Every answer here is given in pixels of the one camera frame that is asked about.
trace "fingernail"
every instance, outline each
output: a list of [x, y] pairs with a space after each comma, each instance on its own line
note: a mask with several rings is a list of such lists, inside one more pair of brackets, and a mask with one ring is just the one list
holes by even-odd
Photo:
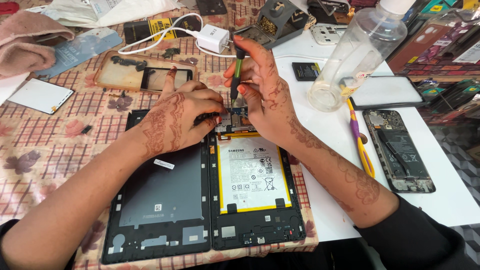
[[242, 94], [242, 95], [244, 95], [245, 92], [247, 92], [247, 89], [246, 89], [245, 86], [243, 86], [243, 85], [237, 86], [237, 90], [238, 90], [238, 92], [239, 92], [240, 94]]

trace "screwdriver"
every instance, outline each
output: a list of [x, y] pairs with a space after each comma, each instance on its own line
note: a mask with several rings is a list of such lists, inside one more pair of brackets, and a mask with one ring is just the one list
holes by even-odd
[[245, 58], [245, 51], [242, 50], [241, 48], [235, 46], [235, 50], [237, 51], [237, 62], [235, 64], [235, 73], [233, 74], [232, 78], [232, 85], [230, 87], [230, 98], [232, 100], [232, 106], [233, 108], [233, 103], [235, 103], [235, 100], [239, 96], [239, 92], [237, 90], [237, 87], [240, 85], [240, 72], [241, 72], [241, 65], [243, 63], [243, 59]]

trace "towel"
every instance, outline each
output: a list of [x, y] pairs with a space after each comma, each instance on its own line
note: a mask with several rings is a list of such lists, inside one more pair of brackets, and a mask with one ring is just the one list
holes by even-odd
[[48, 16], [19, 11], [0, 24], [0, 79], [51, 67], [55, 50], [37, 44], [41, 35], [73, 40], [75, 34]]

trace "transparent phone case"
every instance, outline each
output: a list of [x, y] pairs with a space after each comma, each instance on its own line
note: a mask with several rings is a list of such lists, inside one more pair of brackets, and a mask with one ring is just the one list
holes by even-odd
[[95, 74], [94, 83], [99, 87], [140, 91], [144, 67], [170, 69], [172, 66], [192, 70], [192, 79], [198, 79], [197, 67], [193, 64], [137, 54], [122, 55], [116, 51], [109, 51]]

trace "hand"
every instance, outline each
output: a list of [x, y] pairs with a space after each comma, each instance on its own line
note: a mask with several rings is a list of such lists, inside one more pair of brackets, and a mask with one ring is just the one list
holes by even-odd
[[[253, 83], [241, 83], [237, 90], [248, 104], [248, 119], [256, 130], [267, 140], [289, 150], [295, 138], [307, 147], [318, 144], [313, 135], [303, 127], [295, 114], [290, 89], [287, 82], [278, 76], [273, 55], [257, 42], [240, 36], [234, 36], [236, 46], [250, 54], [243, 61], [241, 80]], [[223, 73], [231, 86], [235, 72], [235, 63]]]
[[146, 152], [142, 156], [145, 160], [200, 142], [222, 118], [211, 117], [194, 126], [195, 118], [203, 113], [227, 111], [221, 95], [199, 81], [188, 81], [175, 90], [176, 73], [174, 66], [167, 73], [162, 95], [135, 126], [146, 137]]

